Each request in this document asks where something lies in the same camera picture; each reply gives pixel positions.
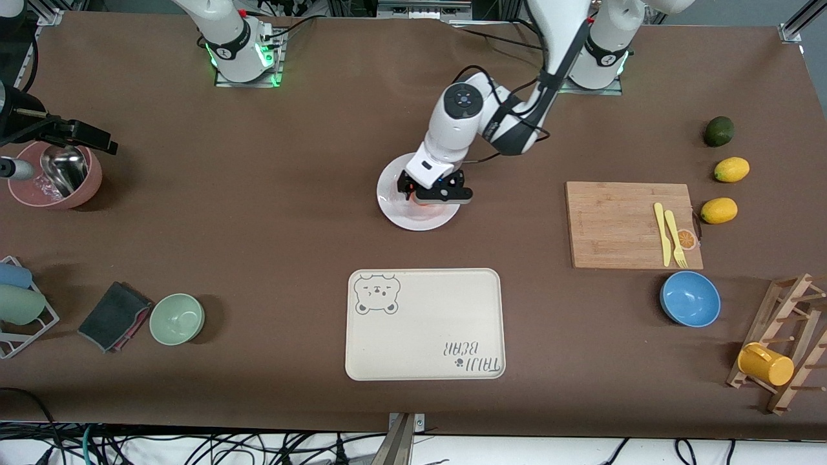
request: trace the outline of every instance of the yellow plastic fork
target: yellow plastic fork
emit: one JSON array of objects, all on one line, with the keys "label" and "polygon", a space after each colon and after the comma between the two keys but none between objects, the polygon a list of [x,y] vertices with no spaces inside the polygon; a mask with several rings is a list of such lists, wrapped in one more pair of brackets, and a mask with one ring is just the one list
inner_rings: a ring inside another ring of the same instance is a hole
[{"label": "yellow plastic fork", "polygon": [[686,264],[686,256],[683,254],[681,247],[681,239],[677,236],[677,225],[675,224],[675,214],[671,210],[663,212],[663,216],[667,219],[669,225],[669,232],[672,233],[672,241],[675,243],[675,251],[672,255],[675,257],[675,262],[681,268],[689,268]]}]

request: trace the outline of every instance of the metal clamp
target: metal clamp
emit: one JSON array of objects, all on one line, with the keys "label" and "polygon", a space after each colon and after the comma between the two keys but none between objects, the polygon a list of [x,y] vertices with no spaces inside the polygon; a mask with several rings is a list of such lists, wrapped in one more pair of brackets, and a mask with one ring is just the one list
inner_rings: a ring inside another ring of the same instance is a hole
[{"label": "metal clamp", "polygon": [[801,42],[801,31],[812,24],[827,8],[827,0],[808,0],[796,14],[778,27],[778,35],[782,42],[795,44]]},{"label": "metal clamp", "polygon": [[370,465],[409,465],[414,433],[424,430],[424,414],[390,414],[390,431]]}]

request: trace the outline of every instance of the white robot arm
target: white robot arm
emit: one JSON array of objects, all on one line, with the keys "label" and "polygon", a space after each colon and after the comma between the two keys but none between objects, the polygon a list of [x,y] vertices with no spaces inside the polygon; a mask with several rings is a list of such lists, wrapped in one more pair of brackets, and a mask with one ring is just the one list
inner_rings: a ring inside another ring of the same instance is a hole
[{"label": "white robot arm", "polygon": [[623,65],[646,4],[666,14],[687,9],[695,0],[603,0],[589,38],[569,76],[585,89],[602,89],[612,83]]},{"label": "white robot arm", "polygon": [[419,204],[464,204],[460,166],[480,134],[502,155],[519,155],[540,135],[548,111],[588,35],[589,0],[528,0],[540,31],[544,69],[527,102],[480,72],[442,93],[425,140],[399,178],[399,192]]},{"label": "white robot arm", "polygon": [[193,18],[207,41],[218,70],[233,82],[245,83],[274,65],[262,53],[269,24],[241,17],[232,0],[172,0]]}]

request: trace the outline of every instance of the black cable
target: black cable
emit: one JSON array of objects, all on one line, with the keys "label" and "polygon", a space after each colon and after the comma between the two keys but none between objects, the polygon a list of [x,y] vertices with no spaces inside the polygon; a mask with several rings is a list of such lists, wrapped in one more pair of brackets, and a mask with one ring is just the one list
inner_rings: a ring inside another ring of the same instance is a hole
[{"label": "black cable", "polygon": [[275,10],[273,9],[273,4],[272,4],[272,3],[270,3],[270,2],[269,2],[269,0],[259,1],[259,8],[261,8],[261,4],[262,4],[262,3],[266,3],[266,4],[267,4],[267,7],[270,9],[270,12],[271,12],[271,13],[273,13],[273,16],[274,16],[274,17],[279,16],[279,15],[275,14]]},{"label": "black cable", "polygon": [[35,77],[37,76],[37,65],[40,62],[40,52],[37,50],[37,25],[34,25],[34,28],[31,30],[31,71],[29,72],[29,79],[26,81],[26,85],[23,86],[21,89],[23,92],[28,92],[31,89],[31,85],[35,83]]},{"label": "black cable", "polygon": [[628,441],[629,438],[620,441],[620,445],[614,450],[612,457],[609,460],[603,462],[603,465],[612,465],[612,463],[614,463],[614,461],[617,460],[618,456],[620,455],[620,451],[623,450],[623,447],[626,445]]},{"label": "black cable", "polygon": [[345,445],[342,443],[342,433],[336,433],[336,462],[334,465],[350,465],[351,461],[345,453]]},{"label": "black cable", "polygon": [[301,25],[302,25],[302,24],[304,24],[305,22],[308,22],[308,21],[310,21],[310,20],[312,20],[312,19],[316,19],[316,18],[320,18],[320,17],[326,17],[326,16],[324,16],[324,15],[313,15],[313,16],[311,16],[311,17],[306,17],[306,18],[304,18],[303,20],[301,20],[301,21],[299,21],[299,22],[297,22],[297,23],[293,24],[292,26],[288,27],[287,29],[285,29],[285,30],[284,30],[284,31],[282,31],[282,32],[276,32],[276,33],[275,33],[275,34],[273,34],[272,36],[264,36],[264,40],[265,40],[265,41],[269,41],[270,39],[274,39],[274,38],[276,38],[276,37],[278,37],[278,36],[283,36],[284,34],[287,34],[288,32],[292,31],[292,30],[293,30],[293,29],[295,29],[296,27],[301,26]]},{"label": "black cable", "polygon": [[[218,437],[218,435],[217,435],[217,434],[211,435],[211,436],[210,436],[210,439],[208,440],[208,441],[209,441],[209,447],[208,447],[208,448],[207,448],[207,450],[205,450],[205,451],[204,451],[201,455],[199,455],[199,456],[198,456],[198,458],[196,458],[196,459],[192,462],[192,465],[195,465],[196,463],[200,463],[200,462],[201,462],[201,461],[202,461],[205,457],[207,457],[207,455],[208,455],[208,454],[209,454],[209,456],[210,456],[210,462],[212,463],[212,462],[213,462],[213,460],[214,460],[214,457],[213,457],[213,452],[215,452],[215,449],[216,449],[217,447],[220,447],[220,446],[224,445],[224,444],[227,444],[227,443],[228,443],[227,441],[228,441],[230,438],[235,438],[236,436],[237,436],[237,434],[232,434],[232,435],[230,435],[230,436],[227,436],[227,437],[226,437],[226,438],[224,438],[224,439],[221,439],[221,438],[219,438],[219,437]],[[242,446],[242,445],[243,445],[243,444],[244,444],[247,440],[251,439],[253,436],[255,436],[255,435],[254,435],[254,434],[251,434],[251,435],[250,435],[250,436],[248,436],[246,439],[243,439],[240,443],[239,443],[239,442],[233,443],[234,445],[233,445],[230,449],[228,449],[228,450],[231,450],[231,451],[236,450],[237,448],[239,448],[240,446]]]},{"label": "black cable", "polygon": [[[532,80],[528,81],[527,83],[525,83],[525,84],[523,84],[523,85],[521,85],[521,86],[517,87],[516,89],[512,90],[512,91],[511,91],[511,93],[512,93],[512,94],[517,93],[517,92],[519,92],[519,91],[521,91],[521,90],[523,90],[523,89],[526,89],[528,86],[533,85],[533,84],[536,84],[536,83],[537,83],[537,78],[534,78],[534,79],[532,79]],[[543,100],[543,93],[545,92],[545,90],[546,90],[545,88],[543,88],[543,89],[541,90],[540,95],[537,97],[537,100],[535,100],[535,101],[534,101],[534,104],[533,104],[531,107],[526,108],[526,109],[525,109],[524,111],[522,111],[522,112],[516,112],[516,113],[514,113],[514,114],[515,114],[515,115],[517,115],[517,116],[525,116],[525,115],[527,115],[527,114],[529,114],[529,113],[533,112],[534,110],[536,110],[536,109],[537,109],[537,107],[540,105],[540,100]]]},{"label": "black cable", "polygon": [[[94,446],[94,442],[92,442],[92,438],[89,438],[89,442]],[[97,446],[95,446],[95,449],[96,449],[95,454],[98,455],[101,458],[101,460],[103,461],[103,464],[104,465],[109,465],[109,456],[106,454],[106,439],[102,437],[101,438],[101,447],[100,447],[100,449],[98,449]]]},{"label": "black cable", "polygon": [[[285,454],[285,452],[287,452],[287,443],[289,442],[289,440],[290,440],[290,434],[287,433],[287,434],[284,435],[284,437],[281,440],[281,449],[278,452],[278,454],[281,454],[281,462],[284,465],[293,465],[293,461],[290,460],[290,455]],[[278,460],[278,459],[279,459],[279,455],[276,455],[273,458],[271,463],[275,463],[275,461]]]},{"label": "black cable", "polygon": [[[534,14],[531,12],[531,7],[527,3],[525,4],[525,12],[528,14],[528,19],[530,19],[532,23],[537,24],[537,20],[534,19]],[[540,40],[540,47],[543,50],[543,69],[546,69],[549,58],[548,48],[546,48],[546,37],[543,35],[543,32],[540,31],[539,27],[534,33],[537,34],[537,38]]]},{"label": "black cable", "polygon": [[207,438],[207,440],[205,440],[204,442],[202,442],[202,443],[201,443],[201,445],[199,445],[199,446],[198,446],[198,447],[197,447],[197,448],[196,448],[196,449],[195,449],[195,450],[194,450],[194,451],[193,451],[193,452],[189,455],[189,457],[187,457],[187,459],[186,459],[186,460],[184,460],[184,465],[189,465],[189,461],[190,461],[190,460],[192,460],[192,459],[195,457],[195,454],[196,454],[196,453],[198,453],[198,451],[199,451],[199,450],[201,450],[201,448],[202,448],[202,447],[204,447],[204,446],[205,446],[205,445],[207,445],[207,444],[211,444],[211,443],[212,443],[212,441],[213,441],[213,437],[214,437],[214,436],[215,436],[215,434],[210,434],[210,435],[209,435],[209,437]]},{"label": "black cable", "polygon": [[261,438],[261,434],[257,434],[256,437],[259,439],[259,444],[261,444],[261,465],[265,465],[267,463],[267,447],[264,445],[264,439]]},{"label": "black cable", "polygon": [[287,449],[280,453],[280,457],[276,457],[270,462],[270,465],[280,465],[281,463],[292,463],[289,459],[290,454],[293,453],[299,444],[303,443],[304,441],[310,439],[313,436],[312,434],[301,434],[297,438],[293,439],[293,443],[290,443]]},{"label": "black cable", "polygon": [[104,449],[103,453],[101,453],[101,450],[98,449],[98,445],[95,443],[94,438],[91,435],[92,428],[94,428],[94,427],[95,427],[95,425],[93,425],[93,424],[91,424],[89,426],[89,437],[88,437],[87,447],[94,454],[95,458],[98,460],[98,465],[109,465],[109,459],[106,456],[106,449]]},{"label": "black cable", "polygon": [[41,412],[43,412],[43,416],[45,416],[46,419],[49,421],[49,426],[51,427],[52,433],[55,436],[55,446],[60,450],[60,455],[63,458],[63,465],[66,465],[66,450],[63,448],[63,443],[60,441],[60,435],[58,434],[57,428],[55,427],[55,417],[51,415],[51,412],[49,412],[49,409],[46,408],[45,404],[43,404],[40,398],[30,393],[29,391],[26,391],[25,389],[18,389],[16,387],[0,387],[0,391],[10,391],[16,392],[18,394],[23,394],[35,401],[37,406],[40,407]]},{"label": "black cable", "polygon": [[508,42],[508,43],[510,43],[510,44],[514,44],[514,45],[516,45],[516,46],[523,46],[523,47],[527,47],[527,48],[529,48],[529,49],[535,49],[535,50],[542,50],[542,49],[543,49],[541,46],[536,46],[536,45],[532,45],[532,44],[527,44],[527,43],[525,43],[525,42],[520,42],[520,41],[512,41],[511,39],[506,39],[505,37],[500,37],[500,36],[492,36],[491,34],[485,34],[484,32],[471,31],[471,30],[466,29],[466,28],[464,28],[464,27],[461,27],[461,28],[460,28],[460,31],[465,31],[465,32],[467,32],[467,33],[469,33],[469,34],[473,34],[473,35],[475,35],[475,36],[487,37],[487,38],[489,38],[489,39],[494,39],[495,41],[503,41],[503,42]]},{"label": "black cable", "polygon": [[[689,449],[689,455],[692,459],[691,463],[687,462],[683,457],[683,453],[681,453],[681,443],[685,443],[686,447]],[[688,439],[675,439],[675,453],[681,462],[684,462],[684,465],[698,465],[698,461],[695,459],[695,450],[692,448],[692,444],[689,443]]]},{"label": "black cable", "polygon": [[732,462],[732,454],[735,453],[735,439],[729,440],[729,452],[726,454],[726,465]]},{"label": "black cable", "polygon": [[[241,450],[239,450],[239,451],[236,451],[236,449],[237,449],[239,446],[246,447],[246,445],[244,445],[244,443],[245,443],[245,442],[247,442],[247,441],[249,441],[250,439],[253,439],[255,436],[256,436],[255,434],[251,434],[251,435],[247,436],[247,438],[246,438],[246,439],[242,440],[242,441],[241,441],[241,443],[239,443],[239,444],[236,444],[236,445],[232,446],[231,448],[227,449],[226,451],[221,451],[222,453],[224,453],[224,455],[223,455],[223,456],[219,459],[219,458],[218,458],[218,455],[216,454],[216,459],[217,459],[217,460],[216,460],[215,462],[213,462],[213,461],[211,460],[211,461],[210,461],[210,463],[214,463],[214,465],[218,465],[219,463],[221,463],[221,461],[222,461],[222,460],[223,460],[223,459],[224,459],[227,455],[229,455],[229,453],[231,453],[231,452],[241,452],[241,451],[243,451],[244,449],[241,449]],[[255,457],[253,458],[253,465],[256,465],[256,459],[255,459]]]},{"label": "black cable", "polygon": [[516,17],[516,18],[513,18],[513,19],[507,19],[506,21],[507,22],[516,22],[518,24],[522,24],[523,26],[526,26],[529,31],[533,32],[534,34],[537,34],[537,29],[534,27],[534,24],[532,24],[528,21],[525,21],[522,18]]},{"label": "black cable", "polygon": [[242,453],[245,453],[245,454],[249,455],[250,460],[252,461],[252,464],[256,465],[256,456],[253,455],[253,453],[250,452],[249,450],[245,450],[245,449],[241,449],[241,450],[232,450],[232,449],[222,450],[221,452],[215,454],[215,458],[217,460],[214,463],[216,465],[218,465],[218,463],[220,463],[227,455],[230,455],[231,453],[234,453],[234,452],[242,452]]},{"label": "black cable", "polygon": [[51,451],[55,450],[54,447],[48,448],[40,458],[37,459],[35,465],[49,465],[49,458],[51,458]]},{"label": "black cable", "polygon": [[[241,444],[240,441],[235,441],[235,440],[230,439],[232,437],[233,436],[228,436],[227,438],[224,438],[224,439],[213,439],[213,440],[216,440],[216,441],[219,442],[219,444],[216,444],[215,447],[217,447],[221,444],[239,444],[239,445]],[[128,439],[116,440],[115,443],[124,444],[125,442],[127,442],[129,440],[132,440],[132,439],[147,439],[147,440],[150,440],[150,441],[175,441],[175,440],[178,440],[178,439],[205,439],[205,436],[203,436],[203,435],[193,435],[193,434],[182,434],[182,435],[174,436],[174,437],[170,437],[170,438],[157,438],[157,437],[153,437],[153,436],[130,435]],[[258,448],[256,446],[253,446],[253,445],[250,445],[250,444],[244,444],[244,447],[250,448],[252,450],[256,450],[258,452],[263,452],[263,453],[275,453],[275,454],[277,454],[277,453],[280,452],[280,449],[278,449],[278,448],[267,448],[267,447],[265,447],[263,441],[260,442],[260,443],[261,443],[260,448]]]},{"label": "black cable", "polygon": [[474,164],[474,163],[485,163],[486,161],[488,161],[488,160],[492,160],[492,159],[494,159],[494,158],[496,158],[496,157],[498,157],[498,156],[500,156],[500,155],[502,155],[502,154],[501,154],[501,153],[499,153],[499,152],[497,152],[497,153],[495,153],[495,154],[494,154],[494,155],[492,155],[492,156],[487,156],[486,158],[481,158],[481,159],[479,159],[479,160],[465,160],[465,161],[463,161],[463,162],[462,162],[462,164],[463,164],[463,165],[465,165],[465,164],[469,164],[469,165],[470,165],[470,164]]},{"label": "black cable", "polygon": [[[52,441],[49,441],[48,439],[33,439],[33,440],[41,441],[42,443],[45,443],[46,445],[48,445],[49,447],[52,447],[52,448],[55,446],[53,444],[54,440],[52,440]],[[69,455],[74,455],[75,457],[79,458],[81,460],[81,462],[84,460],[83,454],[75,452],[74,450],[72,450],[72,448],[66,448],[65,452],[68,453]]]},{"label": "black cable", "polygon": [[[457,74],[457,76],[456,76],[456,78],[454,78],[453,82],[456,83],[460,79],[460,77],[462,77],[465,74],[465,72],[467,72],[468,70],[479,70],[482,74],[485,75],[485,77],[488,79],[488,84],[491,86],[492,94],[494,95],[495,100],[497,101],[497,103],[500,106],[502,106],[504,103],[503,103],[502,99],[500,98],[500,96],[497,94],[497,91],[496,91],[497,87],[496,87],[496,84],[494,82],[494,79],[491,78],[491,74],[489,74],[489,72],[485,68],[483,68],[482,66],[479,66],[479,65],[468,65],[468,66],[466,66],[465,68],[462,69],[462,71],[460,71],[459,74]],[[523,86],[520,86],[518,89],[528,87],[528,85],[531,85],[531,84],[524,84]],[[541,94],[538,98],[538,102],[540,101],[540,99],[543,98],[543,93],[545,93],[545,92],[546,92],[545,88],[541,89]],[[522,119],[520,117],[521,113],[516,113],[514,110],[511,110],[511,111],[509,111],[509,114],[514,115],[515,117],[517,117],[517,119],[519,120],[518,124],[523,124],[523,125],[527,126],[528,128],[533,129],[534,131],[540,131],[542,134],[545,135],[545,137],[539,138],[535,142],[545,141],[546,139],[548,139],[551,136],[551,133],[546,131],[544,128],[542,128],[540,126],[535,126],[535,125],[525,121],[524,119]]]},{"label": "black cable", "polygon": [[132,465],[132,462],[127,458],[127,456],[123,455],[123,451],[121,450],[120,447],[118,447],[117,443],[115,442],[115,438],[111,435],[108,436],[108,438],[109,438],[110,446],[113,449],[115,449],[115,453],[117,454],[118,457],[121,458],[121,464],[122,465]]},{"label": "black cable", "polygon": [[[361,439],[378,438],[378,437],[380,437],[380,436],[386,436],[386,435],[387,435],[387,433],[365,434],[364,436],[359,436],[358,438],[350,438],[350,439],[345,439],[345,440],[343,440],[343,441],[342,441],[342,444],[347,444],[347,443],[350,443],[350,442],[352,442],[352,441],[358,441],[358,440],[361,440]],[[337,444],[334,444],[334,445],[329,446],[329,447],[326,447],[326,448],[320,448],[320,449],[318,449],[318,452],[316,452],[315,454],[311,455],[311,456],[310,456],[310,457],[308,457],[308,458],[305,458],[305,459],[304,459],[304,461],[303,461],[303,462],[301,462],[299,465],[307,465],[307,464],[308,464],[308,463],[310,463],[310,461],[311,461],[311,460],[313,460],[314,458],[318,457],[319,455],[321,455],[321,454],[323,454],[323,453],[325,453],[325,452],[330,452],[330,451],[331,451],[331,450],[333,450],[336,446],[337,446]]]}]

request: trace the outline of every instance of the yellow plastic knife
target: yellow plastic knife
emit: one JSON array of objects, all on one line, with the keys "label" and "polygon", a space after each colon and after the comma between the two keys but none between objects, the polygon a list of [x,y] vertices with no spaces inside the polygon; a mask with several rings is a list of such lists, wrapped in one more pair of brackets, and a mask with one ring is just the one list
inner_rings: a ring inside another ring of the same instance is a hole
[{"label": "yellow plastic knife", "polygon": [[663,224],[663,205],[660,202],[655,204],[655,218],[657,218],[657,229],[661,232],[661,247],[663,248],[663,265],[669,266],[672,260],[672,244],[667,237],[666,226]]}]

